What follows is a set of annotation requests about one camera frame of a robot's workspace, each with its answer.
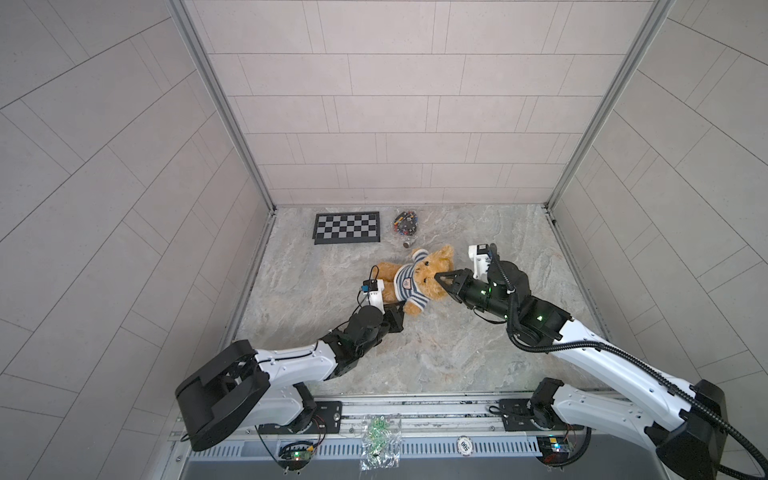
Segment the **brown teddy bear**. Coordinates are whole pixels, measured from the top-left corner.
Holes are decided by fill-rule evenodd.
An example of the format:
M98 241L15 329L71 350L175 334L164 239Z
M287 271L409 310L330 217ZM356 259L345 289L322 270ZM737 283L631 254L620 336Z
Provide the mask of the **brown teddy bear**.
M430 299L429 303L447 296L445 291L435 281L434 275L454 270L454 254L454 248L451 245L445 245L440 250L429 253L428 257L415 268L415 280L417 281L418 288L422 294ZM385 285L383 290L385 305L399 303L396 299L393 280L397 271L404 265L406 264L398 265L391 262L381 262L377 265L378 278L383 280ZM421 314L417 312L416 307L406 303L404 305L404 313L410 316Z

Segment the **striped knit bear sweater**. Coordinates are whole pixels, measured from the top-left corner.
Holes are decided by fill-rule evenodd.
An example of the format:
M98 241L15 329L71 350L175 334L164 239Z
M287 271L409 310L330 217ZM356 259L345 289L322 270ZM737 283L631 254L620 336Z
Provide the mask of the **striped knit bear sweater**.
M412 261L409 264L401 266L397 271L394 280L394 291L398 302L405 302L417 308L421 313L429 303L430 299L421 293L415 280L415 268L428 257L429 253L425 249L418 249L412 254Z

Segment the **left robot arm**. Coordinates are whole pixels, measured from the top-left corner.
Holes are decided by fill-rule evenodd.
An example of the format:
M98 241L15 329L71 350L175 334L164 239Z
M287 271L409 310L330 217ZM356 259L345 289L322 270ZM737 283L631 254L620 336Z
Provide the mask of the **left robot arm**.
M401 332L403 307L364 306L305 347L255 349L238 340L221 350L175 390L192 450L210 449L243 427L305 429L316 410L307 384L348 373L385 335Z

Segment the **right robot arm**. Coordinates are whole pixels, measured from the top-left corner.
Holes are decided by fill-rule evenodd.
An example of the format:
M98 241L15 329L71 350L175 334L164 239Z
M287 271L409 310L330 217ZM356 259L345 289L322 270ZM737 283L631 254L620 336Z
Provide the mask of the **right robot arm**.
M719 424L725 397L717 386L660 372L602 339L569 312L533 296L527 275L511 262L492 263L483 274L438 273L435 280L455 301L496 316L517 348L552 354L622 396L606 398L546 377L528 402L538 427L596 429L654 451L684 479L716 478L727 438Z

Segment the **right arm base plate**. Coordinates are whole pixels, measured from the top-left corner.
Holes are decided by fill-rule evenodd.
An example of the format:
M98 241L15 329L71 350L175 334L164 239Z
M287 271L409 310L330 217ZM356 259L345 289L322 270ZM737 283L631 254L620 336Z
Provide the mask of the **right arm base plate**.
M551 406L533 405L529 399L501 399L490 405L488 412L501 418L506 432L566 431L570 428Z

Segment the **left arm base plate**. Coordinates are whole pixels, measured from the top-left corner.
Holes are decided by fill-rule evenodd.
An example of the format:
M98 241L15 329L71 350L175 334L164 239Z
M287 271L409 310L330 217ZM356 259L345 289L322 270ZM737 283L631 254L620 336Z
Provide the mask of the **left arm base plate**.
M262 435L338 434L341 416L340 401L320 401L305 406L287 425L262 424L257 426L257 430Z

